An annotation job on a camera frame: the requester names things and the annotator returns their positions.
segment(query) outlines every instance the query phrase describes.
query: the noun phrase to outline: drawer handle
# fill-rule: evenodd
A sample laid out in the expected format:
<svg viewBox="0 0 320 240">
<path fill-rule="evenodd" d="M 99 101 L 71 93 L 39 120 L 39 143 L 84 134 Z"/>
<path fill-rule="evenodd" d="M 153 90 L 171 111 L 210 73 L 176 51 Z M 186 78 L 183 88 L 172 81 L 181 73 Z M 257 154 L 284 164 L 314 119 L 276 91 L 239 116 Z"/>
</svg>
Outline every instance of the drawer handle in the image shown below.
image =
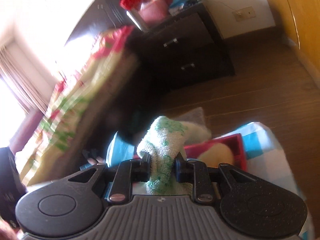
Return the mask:
<svg viewBox="0 0 320 240">
<path fill-rule="evenodd" d="M 170 44 L 172 44 L 172 43 L 179 43 L 179 42 L 178 42 L 178 39 L 177 39 L 177 38 L 174 38 L 173 40 L 164 43 L 163 46 L 164 46 L 165 48 L 167 48 L 168 45 L 170 45 Z"/>
<path fill-rule="evenodd" d="M 194 63 L 189 63 L 189 64 L 182 66 L 181 69 L 186 70 L 186 68 L 188 68 L 188 67 L 196 67 L 196 65 Z"/>
</svg>

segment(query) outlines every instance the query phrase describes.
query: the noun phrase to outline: pink curtain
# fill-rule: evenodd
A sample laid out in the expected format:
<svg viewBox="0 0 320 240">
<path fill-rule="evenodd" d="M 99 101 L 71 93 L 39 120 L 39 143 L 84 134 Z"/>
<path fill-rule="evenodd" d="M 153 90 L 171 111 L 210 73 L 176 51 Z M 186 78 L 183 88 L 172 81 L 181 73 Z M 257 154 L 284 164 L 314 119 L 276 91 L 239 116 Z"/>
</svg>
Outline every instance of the pink curtain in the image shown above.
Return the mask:
<svg viewBox="0 0 320 240">
<path fill-rule="evenodd" d="M 46 100 L 31 80 L 19 69 L 19 64 L 7 49 L 0 49 L 0 75 L 16 97 L 27 108 L 39 108 L 45 114 Z"/>
<path fill-rule="evenodd" d="M 24 148 L 43 116 L 44 114 L 39 109 L 30 109 L 29 114 L 10 140 L 9 148 L 14 155 Z"/>
</svg>

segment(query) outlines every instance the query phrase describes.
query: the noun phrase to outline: drawer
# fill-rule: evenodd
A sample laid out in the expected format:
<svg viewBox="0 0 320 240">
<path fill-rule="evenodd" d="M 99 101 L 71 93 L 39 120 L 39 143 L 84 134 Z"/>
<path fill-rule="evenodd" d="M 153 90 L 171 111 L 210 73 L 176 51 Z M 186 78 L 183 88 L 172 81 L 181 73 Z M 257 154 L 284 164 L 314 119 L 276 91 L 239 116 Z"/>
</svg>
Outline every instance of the drawer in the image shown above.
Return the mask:
<svg viewBox="0 0 320 240">
<path fill-rule="evenodd" d="M 210 43 L 213 40 L 207 28 L 199 15 L 194 13 L 147 35 L 140 51 L 144 57 L 157 61 Z"/>
<path fill-rule="evenodd" d="M 223 58 L 212 44 L 155 66 L 159 78 L 172 89 L 203 82 L 225 73 Z"/>
</svg>

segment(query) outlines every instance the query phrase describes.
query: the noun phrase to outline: blue and white cloth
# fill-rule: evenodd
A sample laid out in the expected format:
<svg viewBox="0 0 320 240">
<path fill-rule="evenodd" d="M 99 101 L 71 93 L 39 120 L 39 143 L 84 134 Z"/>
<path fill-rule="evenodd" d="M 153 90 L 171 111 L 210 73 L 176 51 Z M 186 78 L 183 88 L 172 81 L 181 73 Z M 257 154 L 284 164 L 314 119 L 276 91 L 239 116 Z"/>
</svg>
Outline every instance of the blue and white cloth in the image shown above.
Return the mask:
<svg viewBox="0 0 320 240">
<path fill-rule="evenodd" d="M 299 190 L 284 150 L 271 130 L 260 122 L 251 122 L 222 137 L 240 133 L 247 158 L 247 172 L 283 187 L 305 200 Z M 314 226 L 310 212 L 299 234 L 303 240 L 314 240 Z"/>
</svg>

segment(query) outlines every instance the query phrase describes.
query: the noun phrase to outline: wooden floor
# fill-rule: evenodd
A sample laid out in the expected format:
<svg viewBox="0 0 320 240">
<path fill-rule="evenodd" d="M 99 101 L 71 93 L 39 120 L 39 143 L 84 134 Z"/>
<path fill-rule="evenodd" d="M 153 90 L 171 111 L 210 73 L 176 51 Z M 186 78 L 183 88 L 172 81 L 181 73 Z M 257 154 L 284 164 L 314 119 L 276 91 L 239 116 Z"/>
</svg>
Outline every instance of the wooden floor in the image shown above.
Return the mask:
<svg viewBox="0 0 320 240">
<path fill-rule="evenodd" d="M 174 117 L 201 106 L 213 136 L 252 121 L 270 127 L 320 236 L 320 90 L 277 32 L 244 40 L 230 41 L 236 76 L 172 91 L 163 98 L 162 111 Z"/>
</svg>

